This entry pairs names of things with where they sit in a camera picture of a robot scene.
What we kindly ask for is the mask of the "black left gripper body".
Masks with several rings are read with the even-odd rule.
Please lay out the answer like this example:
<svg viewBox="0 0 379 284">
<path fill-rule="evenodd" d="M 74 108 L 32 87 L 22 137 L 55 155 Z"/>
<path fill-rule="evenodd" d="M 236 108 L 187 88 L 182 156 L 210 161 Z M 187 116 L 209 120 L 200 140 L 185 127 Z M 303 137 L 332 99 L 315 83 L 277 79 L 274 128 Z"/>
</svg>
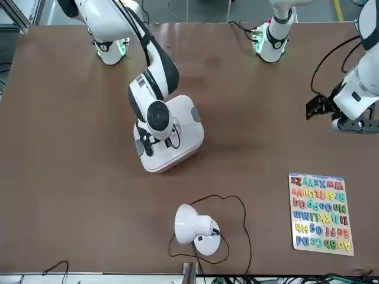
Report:
<svg viewBox="0 0 379 284">
<path fill-rule="evenodd" d="M 341 118 L 342 117 L 341 110 L 334 102 L 335 96 L 336 96 L 335 93 L 330 94 L 330 96 L 327 98 L 327 101 L 331 109 L 332 118 Z"/>
</svg>

